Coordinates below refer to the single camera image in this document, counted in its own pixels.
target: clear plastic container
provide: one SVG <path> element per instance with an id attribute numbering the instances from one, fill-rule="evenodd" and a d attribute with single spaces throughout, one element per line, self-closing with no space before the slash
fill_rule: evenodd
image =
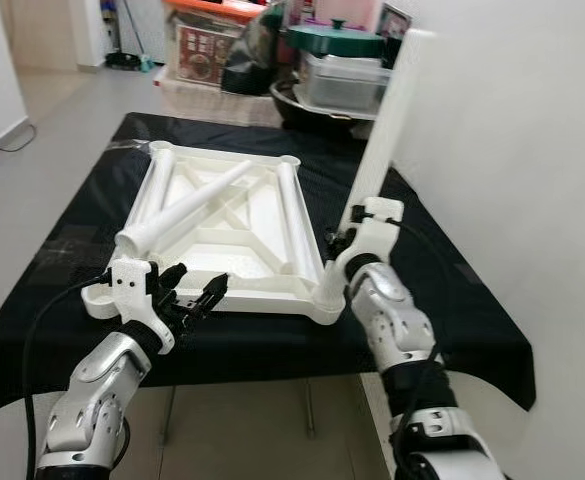
<path id="1" fill-rule="evenodd" d="M 301 83 L 314 105 L 348 110 L 370 110 L 385 93 L 392 70 L 376 58 L 344 58 L 307 53 Z"/>

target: doorway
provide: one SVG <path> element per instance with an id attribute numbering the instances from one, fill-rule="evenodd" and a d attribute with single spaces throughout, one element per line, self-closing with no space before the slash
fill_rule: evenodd
<path id="1" fill-rule="evenodd" d="M 0 0 L 12 62 L 33 123 L 92 76 L 77 67 L 69 1 Z"/>

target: table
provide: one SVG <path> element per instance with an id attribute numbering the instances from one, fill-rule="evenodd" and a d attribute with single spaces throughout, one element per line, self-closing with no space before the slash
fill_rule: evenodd
<path id="1" fill-rule="evenodd" d="M 338 225 L 365 143 L 265 127 L 237 127 L 128 114 L 113 140 L 174 144 L 301 159 L 299 181 L 325 257 L 324 233 Z M 58 292 L 103 271 L 132 207 L 150 159 L 138 149 L 108 148 L 58 220 L 0 309 L 0 407 L 21 398 L 21 352 L 35 313 Z M 409 235 L 391 255 L 416 305 L 431 318 L 448 368 L 482 378 L 524 409 L 536 397 L 532 348 L 473 273 L 414 191 L 394 171 L 383 196 L 405 202 L 404 221 L 424 231 L 452 270 L 456 307 L 438 265 Z M 116 320 L 90 318 L 78 295 L 43 321 L 32 358 L 33 391 L 67 388 L 76 363 Z M 374 370 L 362 327 L 346 309 L 335 325 L 295 315 L 214 313 L 170 355 L 161 357 L 143 386 L 304 378 Z"/>

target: floor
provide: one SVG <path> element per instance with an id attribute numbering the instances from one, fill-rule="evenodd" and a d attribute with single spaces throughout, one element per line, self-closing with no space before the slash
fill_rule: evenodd
<path id="1" fill-rule="evenodd" d="M 35 123 L 52 113 L 87 83 L 93 75 L 71 70 L 50 70 L 35 67 L 16 68 L 21 94 L 30 120 Z"/>
<path id="2" fill-rule="evenodd" d="M 66 100 L 33 111 L 41 113 L 37 139 L 0 153 L 0 306 L 123 115 L 161 113 L 161 98 L 152 74 L 102 71 Z M 160 479 L 387 479 L 356 377 L 313 379 L 312 386 L 315 439 L 306 436 L 301 381 L 178 388 Z M 143 389 L 134 398 L 130 450 L 112 478 L 159 478 L 167 392 Z M 38 402 L 41 422 L 53 400 Z M 22 478 L 24 433 L 21 402 L 0 410 L 0 479 Z"/>

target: white pole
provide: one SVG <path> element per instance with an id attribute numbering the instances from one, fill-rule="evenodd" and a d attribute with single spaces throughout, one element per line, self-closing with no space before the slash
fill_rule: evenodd
<path id="1" fill-rule="evenodd" d="M 409 29 L 403 39 L 390 84 L 341 216 L 340 231 L 347 229 L 354 205 L 360 205 L 368 197 L 378 196 L 381 191 L 392 155 L 405 130 L 419 73 L 426 62 L 426 53 L 435 38 L 432 32 Z"/>
<path id="2" fill-rule="evenodd" d="M 152 181 L 148 191 L 148 197 L 143 211 L 143 218 L 139 223 L 149 221 L 163 208 L 165 193 L 170 183 L 172 170 L 174 169 L 174 152 L 168 148 L 162 148 L 152 154 L 154 168 Z"/>
<path id="3" fill-rule="evenodd" d="M 114 237 L 115 243 L 125 255 L 143 258 L 162 235 L 197 208 L 205 205 L 220 194 L 251 167 L 252 162 L 250 160 L 240 163 L 215 181 L 199 188 L 192 195 L 188 195 L 183 200 L 162 210 L 154 218 L 148 219 L 144 223 L 136 223 L 124 228 Z"/>
<path id="4" fill-rule="evenodd" d="M 316 283 L 319 279 L 312 266 L 312 255 L 308 247 L 305 229 L 303 228 L 303 216 L 299 208 L 299 201 L 301 200 L 297 195 L 294 167 L 287 162 L 283 162 L 277 167 L 277 174 L 283 197 L 286 224 L 290 233 L 295 273 Z"/>

